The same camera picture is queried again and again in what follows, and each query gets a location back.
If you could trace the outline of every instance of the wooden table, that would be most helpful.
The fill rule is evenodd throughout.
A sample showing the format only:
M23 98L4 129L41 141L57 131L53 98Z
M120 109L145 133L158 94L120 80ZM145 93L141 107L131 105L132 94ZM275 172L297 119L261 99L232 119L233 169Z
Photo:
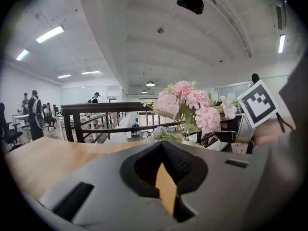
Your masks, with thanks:
M88 161L143 143L88 144L43 137L6 154L5 158L20 190L40 199ZM163 165L157 174L156 187L163 205L173 214L177 186Z

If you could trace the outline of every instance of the ceiling light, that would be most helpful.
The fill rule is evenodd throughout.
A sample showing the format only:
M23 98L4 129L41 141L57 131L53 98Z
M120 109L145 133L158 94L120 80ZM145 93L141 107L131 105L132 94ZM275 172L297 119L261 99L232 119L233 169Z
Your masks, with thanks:
M71 77L71 75L62 75L62 76L58 76L59 79L65 78L65 77Z
M285 40L285 35L280 35L280 44L279 44L279 51L278 51L279 54L283 52L284 40Z
M49 32L47 32L44 35L37 38L37 42L42 43L45 40L51 38L52 36L55 36L55 35L62 33L62 32L64 32L64 28L62 26L58 26L55 29L50 30Z
M16 58L16 60L21 61L21 59L23 59L23 57L24 57L25 55L27 55L28 53L29 53L29 51L23 50L23 51L19 54L19 56Z
M153 81L148 81L148 83L146 83L146 85L148 86L148 87L153 87L153 86L155 86L155 83L153 82Z
M82 75L87 75L87 74L98 74L100 71L88 71L88 72L82 72Z

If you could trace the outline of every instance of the white ceiling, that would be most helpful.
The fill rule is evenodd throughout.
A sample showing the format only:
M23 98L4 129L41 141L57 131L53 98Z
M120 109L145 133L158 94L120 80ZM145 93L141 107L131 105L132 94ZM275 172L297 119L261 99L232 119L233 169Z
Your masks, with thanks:
M95 1L100 12L85 9L87 1ZM203 87L245 81L252 73L262 77L290 73L304 41L290 9L287 28L281 31L276 0L204 1L204 13L195 15L176 0L38 0L18 20L7 55L15 59L28 49L30 54L18 64L62 83L92 78L80 74L87 68L102 71L104 77L127 78L130 94L140 94L149 80L158 89L180 80L196 80ZM93 22L109 24L95 27ZM35 41L58 25L63 25L64 33L42 44ZM160 26L164 34L157 33ZM278 55L281 34L286 34L286 44ZM108 40L102 42L100 36L106 35ZM110 45L110 54L102 50L103 43ZM72 77L56 78L64 74Z
M39 44L36 39L62 25L64 32ZM22 61L15 58L23 50L30 53ZM80 0L36 0L22 12L7 47L7 58L15 64L60 83L112 75L92 35ZM101 74L81 75L87 70ZM71 74L70 78L58 76Z

